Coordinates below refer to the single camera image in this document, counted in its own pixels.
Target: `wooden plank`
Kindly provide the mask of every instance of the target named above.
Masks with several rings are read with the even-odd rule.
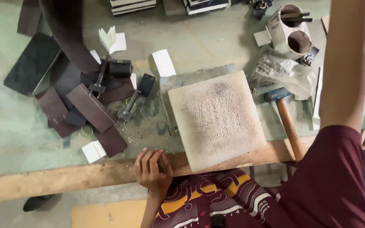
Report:
[[[362,136],[365,137],[365,130],[362,132]],[[314,140],[315,136],[302,138],[306,150]],[[252,156],[244,154],[197,173],[286,162],[295,159],[288,139],[267,142],[265,147],[249,152],[249,154]],[[168,157],[175,176],[193,174],[185,153],[169,154]],[[133,171],[134,163],[135,159],[125,159],[3,175],[0,176],[0,201],[132,183],[136,181]]]

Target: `maroon shirt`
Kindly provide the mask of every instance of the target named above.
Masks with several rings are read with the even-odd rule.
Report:
[[[241,169],[174,178],[153,227],[211,228],[211,223],[231,228],[365,228],[360,133],[345,126],[320,130],[277,194]]]

